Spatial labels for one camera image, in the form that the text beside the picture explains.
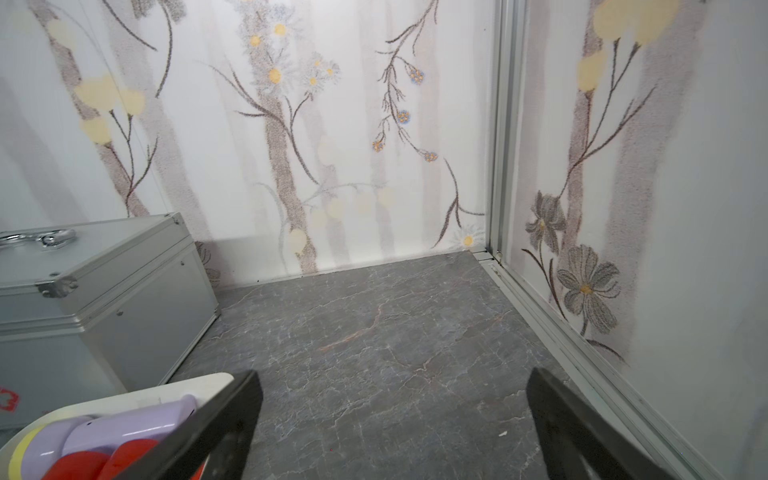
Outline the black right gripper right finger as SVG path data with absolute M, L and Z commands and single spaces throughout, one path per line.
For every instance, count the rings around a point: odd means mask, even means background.
M 549 371 L 531 371 L 526 397 L 550 479 L 672 477 Z

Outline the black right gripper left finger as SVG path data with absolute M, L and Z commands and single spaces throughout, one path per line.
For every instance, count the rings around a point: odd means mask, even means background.
M 240 372 L 190 419 L 132 463 L 120 479 L 240 479 L 264 393 L 254 370 Z

